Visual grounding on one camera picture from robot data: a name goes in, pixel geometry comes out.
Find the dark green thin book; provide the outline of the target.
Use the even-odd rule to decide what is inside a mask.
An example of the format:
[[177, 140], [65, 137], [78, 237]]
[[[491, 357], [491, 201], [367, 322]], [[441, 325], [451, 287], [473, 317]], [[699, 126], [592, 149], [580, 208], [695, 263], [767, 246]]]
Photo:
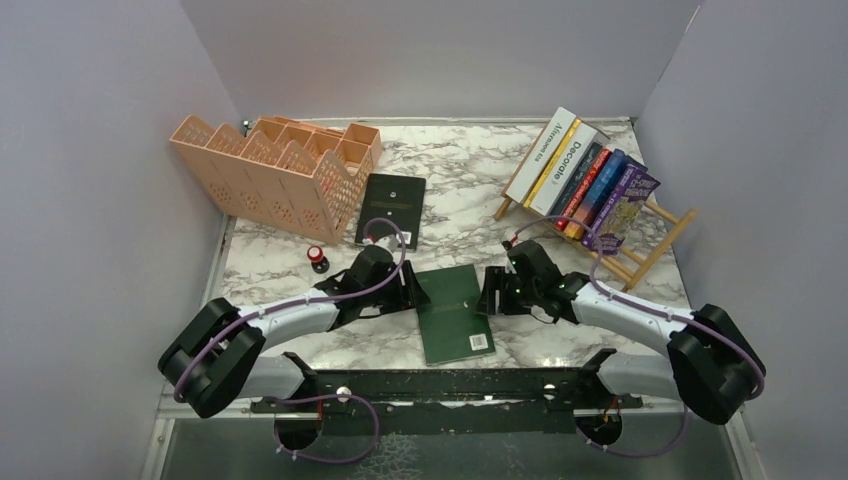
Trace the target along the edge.
[[495, 353], [488, 317], [476, 310], [481, 290], [474, 266], [421, 272], [417, 279], [430, 299], [416, 309], [428, 366]]

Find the black hardcover book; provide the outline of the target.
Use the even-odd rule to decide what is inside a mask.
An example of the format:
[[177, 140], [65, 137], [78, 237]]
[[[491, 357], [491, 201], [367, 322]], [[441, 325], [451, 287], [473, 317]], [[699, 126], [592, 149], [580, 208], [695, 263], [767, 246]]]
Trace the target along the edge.
[[354, 243], [367, 244], [366, 238], [379, 239], [393, 234], [386, 224], [377, 222], [365, 234], [366, 224], [374, 218], [392, 221], [403, 234], [409, 251], [418, 247], [424, 207], [426, 180], [421, 177], [371, 173], [368, 176], [357, 222]]

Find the white Afternoon Tea book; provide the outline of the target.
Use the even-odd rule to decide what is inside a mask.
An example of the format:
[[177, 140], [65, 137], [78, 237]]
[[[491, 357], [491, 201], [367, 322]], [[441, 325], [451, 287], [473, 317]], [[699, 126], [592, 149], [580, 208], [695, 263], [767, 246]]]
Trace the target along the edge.
[[555, 150], [577, 119], [573, 112], [559, 107], [532, 145], [524, 160], [514, 172], [503, 195], [516, 203], [522, 203], [535, 185]]

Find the Little Women book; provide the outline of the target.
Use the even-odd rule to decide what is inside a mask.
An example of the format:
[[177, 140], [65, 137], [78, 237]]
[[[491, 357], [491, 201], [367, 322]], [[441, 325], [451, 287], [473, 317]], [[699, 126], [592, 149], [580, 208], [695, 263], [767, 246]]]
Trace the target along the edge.
[[585, 152], [584, 156], [582, 157], [580, 163], [577, 165], [568, 183], [565, 185], [564, 191], [560, 195], [557, 202], [554, 204], [552, 210], [549, 212], [549, 215], [552, 216], [552, 219], [548, 220], [549, 223], [556, 224], [558, 220], [555, 219], [555, 216], [562, 216], [564, 214], [566, 206], [571, 201], [580, 183], [586, 176], [592, 163], [594, 162], [596, 156], [599, 154], [602, 148], [603, 146], [600, 143], [593, 142], [588, 148], [588, 150]]

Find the yellow Little Prince book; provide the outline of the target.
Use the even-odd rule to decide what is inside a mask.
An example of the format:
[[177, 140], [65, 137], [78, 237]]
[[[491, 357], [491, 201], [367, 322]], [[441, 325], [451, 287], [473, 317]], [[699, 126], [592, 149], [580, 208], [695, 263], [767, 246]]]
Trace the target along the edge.
[[523, 206], [540, 215], [548, 214], [561, 195], [575, 168], [575, 156], [583, 149], [588, 126], [577, 118], [555, 150]]

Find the purple comic paperback book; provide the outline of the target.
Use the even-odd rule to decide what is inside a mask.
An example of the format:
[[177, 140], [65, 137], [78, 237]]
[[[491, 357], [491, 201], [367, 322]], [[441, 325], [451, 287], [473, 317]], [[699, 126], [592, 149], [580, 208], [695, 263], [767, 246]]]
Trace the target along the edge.
[[595, 235], [586, 233], [581, 245], [590, 251], [600, 249], [604, 255], [616, 255], [646, 201], [660, 185], [646, 170], [627, 165], [591, 225]]

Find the blue Jane Eyre book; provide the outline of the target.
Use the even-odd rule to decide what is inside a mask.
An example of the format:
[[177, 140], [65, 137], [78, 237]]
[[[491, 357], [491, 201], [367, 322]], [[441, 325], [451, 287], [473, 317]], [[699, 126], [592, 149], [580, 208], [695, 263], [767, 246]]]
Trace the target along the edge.
[[569, 238], [580, 240], [583, 237], [627, 165], [625, 152], [621, 149], [614, 150], [574, 212], [573, 218], [577, 220], [577, 223], [570, 222], [566, 226], [564, 232]]

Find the red comic paperback book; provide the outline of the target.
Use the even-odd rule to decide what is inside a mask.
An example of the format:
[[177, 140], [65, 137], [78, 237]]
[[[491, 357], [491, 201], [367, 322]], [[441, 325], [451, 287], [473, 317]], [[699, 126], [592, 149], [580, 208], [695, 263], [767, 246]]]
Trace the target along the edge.
[[[583, 224], [591, 223], [592, 218], [595, 215], [595, 204], [597, 203], [597, 200], [595, 199], [596, 189], [593, 187], [593, 184], [596, 182], [599, 175], [603, 173], [605, 164], [607, 163], [610, 155], [610, 149], [602, 148], [600, 150], [599, 154], [590, 166], [588, 173], [578, 185], [577, 191], [566, 205], [565, 211], [563, 212], [565, 216], [577, 219]], [[559, 230], [573, 240], [580, 240], [585, 233], [585, 228], [575, 224], [574, 222], [560, 219], [557, 221], [556, 225]]]

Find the brown Decorate Furniture book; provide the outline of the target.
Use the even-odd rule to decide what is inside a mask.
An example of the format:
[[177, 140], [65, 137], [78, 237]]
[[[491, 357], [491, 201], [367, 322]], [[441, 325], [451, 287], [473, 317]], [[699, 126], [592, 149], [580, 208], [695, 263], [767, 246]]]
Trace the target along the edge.
[[557, 148], [541, 180], [534, 187], [525, 206], [540, 215], [549, 214], [560, 198], [578, 165], [593, 143], [604, 145], [609, 138], [595, 125], [580, 122], [574, 132]]

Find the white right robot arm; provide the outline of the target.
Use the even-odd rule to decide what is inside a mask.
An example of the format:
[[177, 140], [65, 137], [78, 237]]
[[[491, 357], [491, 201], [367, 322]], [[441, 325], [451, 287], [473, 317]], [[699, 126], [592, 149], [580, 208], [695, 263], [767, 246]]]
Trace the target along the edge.
[[615, 290], [591, 274], [563, 273], [533, 240], [506, 247], [502, 266], [484, 273], [477, 309], [492, 316], [540, 309], [564, 320], [610, 331], [650, 349], [613, 352], [577, 380], [579, 398], [600, 407], [615, 395], [648, 395], [681, 402], [701, 419], [727, 423], [762, 394], [766, 367], [722, 308], [663, 306]]

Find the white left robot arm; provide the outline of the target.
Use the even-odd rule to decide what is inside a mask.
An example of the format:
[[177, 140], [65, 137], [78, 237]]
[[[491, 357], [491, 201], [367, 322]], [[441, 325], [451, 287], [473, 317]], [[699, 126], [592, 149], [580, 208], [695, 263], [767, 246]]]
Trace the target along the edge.
[[157, 369], [174, 399], [203, 419], [242, 398], [277, 398], [298, 411], [313, 401], [307, 365], [263, 352], [296, 338], [331, 332], [363, 318], [415, 309], [431, 299], [407, 259], [368, 246], [351, 266], [279, 303], [240, 308], [223, 297], [207, 302], [165, 349]]

